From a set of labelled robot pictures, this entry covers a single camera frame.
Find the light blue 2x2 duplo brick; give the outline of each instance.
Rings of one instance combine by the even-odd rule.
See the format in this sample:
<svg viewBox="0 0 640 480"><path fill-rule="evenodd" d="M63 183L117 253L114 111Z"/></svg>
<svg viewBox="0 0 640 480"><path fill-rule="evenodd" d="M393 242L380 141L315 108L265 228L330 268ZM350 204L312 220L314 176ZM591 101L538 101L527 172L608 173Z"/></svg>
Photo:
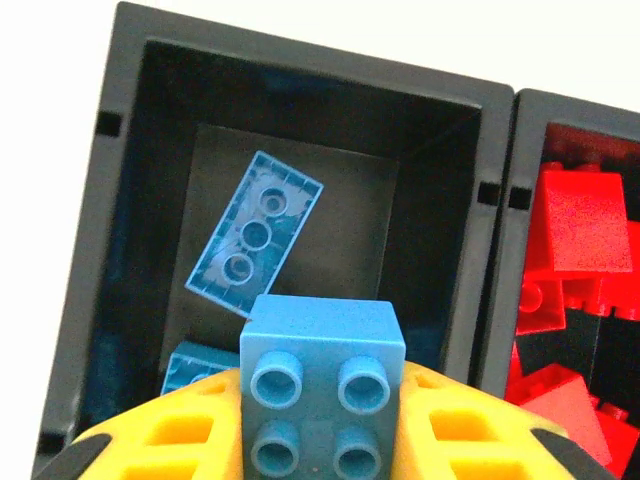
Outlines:
<svg viewBox="0 0 640 480"><path fill-rule="evenodd" d="M160 395L239 366L240 356L237 353L225 352L197 343L182 342L169 358L169 366Z"/></svg>
<svg viewBox="0 0 640 480"><path fill-rule="evenodd" d="M405 358L391 304L260 295L250 320L245 478L389 478Z"/></svg>
<svg viewBox="0 0 640 480"><path fill-rule="evenodd" d="M185 286L248 317L256 297L271 288L322 188L257 152Z"/></svg>

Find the blue 2x2 brick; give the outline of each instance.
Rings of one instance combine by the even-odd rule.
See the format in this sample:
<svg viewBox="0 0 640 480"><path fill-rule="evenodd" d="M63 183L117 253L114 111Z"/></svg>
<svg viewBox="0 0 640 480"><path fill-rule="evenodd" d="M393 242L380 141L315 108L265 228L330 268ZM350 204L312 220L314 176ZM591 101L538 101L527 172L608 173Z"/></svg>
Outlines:
<svg viewBox="0 0 640 480"><path fill-rule="evenodd" d="M388 478L405 357L391 304L260 295L250 320L245 478Z"/></svg>

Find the black rubber edge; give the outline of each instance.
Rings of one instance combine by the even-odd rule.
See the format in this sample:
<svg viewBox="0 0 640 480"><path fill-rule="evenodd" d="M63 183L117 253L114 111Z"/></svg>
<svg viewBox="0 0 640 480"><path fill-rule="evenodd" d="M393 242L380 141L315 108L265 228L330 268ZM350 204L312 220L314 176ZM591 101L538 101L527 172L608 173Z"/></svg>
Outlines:
<svg viewBox="0 0 640 480"><path fill-rule="evenodd" d="M542 428L534 428L531 433L576 480L613 480L616 478L572 440Z"/></svg>
<svg viewBox="0 0 640 480"><path fill-rule="evenodd" d="M111 442L111 436L99 433L72 443L62 450L33 480L77 480Z"/></svg>

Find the yellow plastic piece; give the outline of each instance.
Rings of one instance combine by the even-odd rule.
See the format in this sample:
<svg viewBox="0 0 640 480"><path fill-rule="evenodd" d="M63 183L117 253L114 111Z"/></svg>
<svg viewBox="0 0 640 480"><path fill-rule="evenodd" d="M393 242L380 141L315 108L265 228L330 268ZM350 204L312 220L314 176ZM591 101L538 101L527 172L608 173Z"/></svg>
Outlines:
<svg viewBox="0 0 640 480"><path fill-rule="evenodd" d="M240 370L228 370L96 425L77 440L112 440L80 479L242 479L240 398Z"/></svg>
<svg viewBox="0 0 640 480"><path fill-rule="evenodd" d="M81 480L242 479L240 370L176 390L84 432L111 443ZM571 480L530 433L537 415L406 362L391 480Z"/></svg>
<svg viewBox="0 0 640 480"><path fill-rule="evenodd" d="M559 426L407 362L392 480L571 480L530 433Z"/></svg>

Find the storage compartment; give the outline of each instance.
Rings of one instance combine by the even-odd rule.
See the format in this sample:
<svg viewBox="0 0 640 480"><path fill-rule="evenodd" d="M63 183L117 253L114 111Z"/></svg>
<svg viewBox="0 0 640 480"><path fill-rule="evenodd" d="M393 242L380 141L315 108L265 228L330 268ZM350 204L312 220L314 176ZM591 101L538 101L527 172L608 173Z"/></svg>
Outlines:
<svg viewBox="0 0 640 480"><path fill-rule="evenodd" d="M121 4L43 435L156 396L182 340L237 352L245 319L184 285L257 150L324 184L271 292L389 300L408 359L466 381L511 102Z"/></svg>
<svg viewBox="0 0 640 480"><path fill-rule="evenodd" d="M520 93L506 185L473 384L504 395L517 333L522 374L567 367L639 426L640 115Z"/></svg>
<svg viewBox="0 0 640 480"><path fill-rule="evenodd" d="M120 385L128 398L112 413L157 393L183 339L238 350L244 318L184 285L257 150L324 184L271 291L389 300L409 360L437 368L480 118L464 105L148 43L96 315L98 342L117 339L118 370L136 386Z"/></svg>

